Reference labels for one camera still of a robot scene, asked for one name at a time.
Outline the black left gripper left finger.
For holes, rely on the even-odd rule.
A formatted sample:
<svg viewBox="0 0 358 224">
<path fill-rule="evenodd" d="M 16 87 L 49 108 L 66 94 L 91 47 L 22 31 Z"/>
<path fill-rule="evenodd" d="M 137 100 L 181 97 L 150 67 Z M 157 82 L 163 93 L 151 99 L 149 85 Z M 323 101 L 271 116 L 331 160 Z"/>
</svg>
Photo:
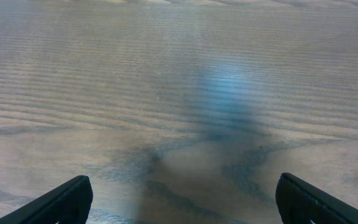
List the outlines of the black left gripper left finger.
<svg viewBox="0 0 358 224">
<path fill-rule="evenodd" d="M 79 175 L 0 218 L 0 224 L 85 224 L 93 201 L 90 178 Z"/>
</svg>

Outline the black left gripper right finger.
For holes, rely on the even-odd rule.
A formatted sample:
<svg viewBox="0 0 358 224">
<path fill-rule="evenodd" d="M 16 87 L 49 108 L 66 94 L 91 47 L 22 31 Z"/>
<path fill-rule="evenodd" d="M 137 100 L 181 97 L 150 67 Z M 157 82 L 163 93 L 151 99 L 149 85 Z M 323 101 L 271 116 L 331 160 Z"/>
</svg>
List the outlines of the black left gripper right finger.
<svg viewBox="0 0 358 224">
<path fill-rule="evenodd" d="M 358 224 L 358 209 L 291 173 L 282 173 L 275 201 L 283 224 Z"/>
</svg>

